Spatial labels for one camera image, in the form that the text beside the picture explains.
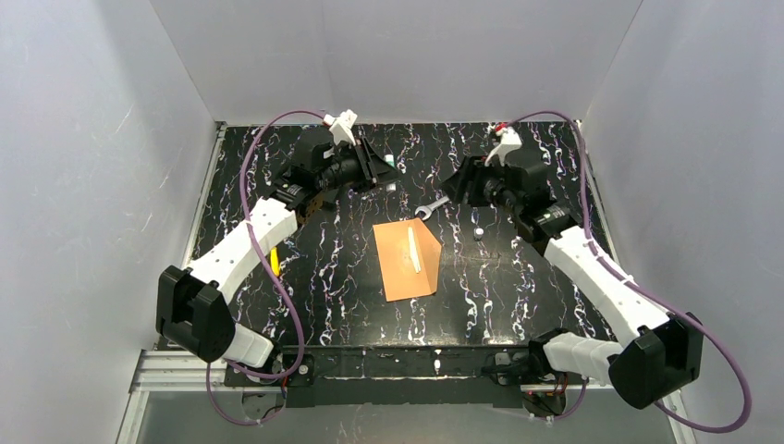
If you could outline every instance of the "gray floor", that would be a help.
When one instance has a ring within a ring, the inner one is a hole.
[[[576,398],[577,390],[569,390]],[[217,393],[229,414],[244,418],[238,393]],[[261,399],[246,408],[272,405]],[[553,425],[525,411],[484,405],[398,405],[289,409],[263,427],[232,425],[218,416],[206,393],[155,392],[139,442],[282,443],[674,443],[666,417],[651,407],[637,411],[608,389],[589,390],[578,412]]]

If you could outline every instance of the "robotic arm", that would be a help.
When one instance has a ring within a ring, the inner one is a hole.
[[[516,134],[510,136],[509,128],[505,131],[490,155],[463,159],[442,190],[452,202],[493,205],[509,213],[518,235],[582,290],[618,338],[618,342],[587,339],[555,329],[532,339],[527,355],[513,366],[527,376],[573,372],[595,378],[612,384],[623,400],[638,409],[694,381],[700,373],[703,336],[627,288],[596,261],[589,249],[593,240],[585,238],[570,210],[550,196],[546,166],[538,154],[523,152],[522,166],[504,161],[502,155],[516,149],[514,144],[511,149],[504,144],[505,138]],[[598,251],[606,256],[601,248]],[[615,262],[611,264],[626,275]]]
[[[251,210],[250,223],[265,254],[307,223],[325,194],[342,187],[365,192],[394,181],[388,165],[364,138],[355,139],[350,110],[325,117],[325,125],[306,129],[294,155],[276,174]],[[259,264],[248,230],[239,226],[184,270],[170,266],[158,280],[155,329],[207,363],[219,358],[263,368],[275,344],[234,322],[228,304]]]

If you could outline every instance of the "folded orange paper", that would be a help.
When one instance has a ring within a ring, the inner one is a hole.
[[[435,293],[441,244],[419,217],[373,225],[386,301]]]

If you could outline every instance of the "metal frame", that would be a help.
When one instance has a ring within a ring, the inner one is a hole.
[[[577,120],[578,125],[582,126],[582,122]],[[228,124],[221,122],[219,124],[216,135],[216,140],[210,158],[210,164],[202,185],[202,194],[199,197],[196,213],[194,214],[193,222],[191,225],[190,235],[187,242],[187,248],[183,256],[182,266],[185,266],[190,261],[191,252],[196,242],[196,237],[201,223],[201,217],[204,211],[204,204],[207,199],[210,185],[214,177],[214,167],[217,163],[217,158],[220,153],[224,138],[226,136],[226,129]],[[596,202],[596,209],[599,214],[599,220],[605,228],[607,243],[610,253],[617,259],[618,254],[610,236],[609,229],[606,222],[604,206],[599,195],[598,187],[594,180],[593,169],[591,168],[590,157],[588,158],[588,186],[594,195]],[[118,444],[135,444],[141,432],[141,425],[147,409],[149,395],[154,391],[186,391],[186,392],[200,392],[206,391],[206,363],[193,356],[188,351],[142,351],[136,372],[133,377],[129,391],[129,401],[126,407],[125,415],[123,417],[121,426],[117,434],[116,442]],[[278,388],[270,387],[252,387],[252,388],[233,388],[226,387],[223,384],[226,375],[226,369],[223,365],[216,366],[211,369],[210,380],[213,391],[236,391],[246,393],[265,393],[265,392],[278,392]],[[549,391],[552,387],[550,385],[524,385],[521,386],[523,391]],[[580,386],[569,386],[568,390],[577,390]],[[612,389],[610,386],[602,386],[595,382],[588,384],[588,389]],[[686,409],[683,405],[680,396],[680,390],[672,393],[663,399],[664,405],[678,412],[681,416],[688,418]],[[696,444],[696,438],[692,429],[686,425],[682,425],[677,421],[668,418],[673,436],[678,444]]]

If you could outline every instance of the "small silver object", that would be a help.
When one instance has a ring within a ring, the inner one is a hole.
[[[421,217],[422,220],[427,220],[430,218],[430,216],[433,215],[433,211],[435,211],[436,208],[438,208],[439,206],[443,206],[448,202],[449,202],[449,197],[444,196],[441,199],[438,199],[437,201],[429,205],[418,206],[417,209],[414,210],[414,214]]]

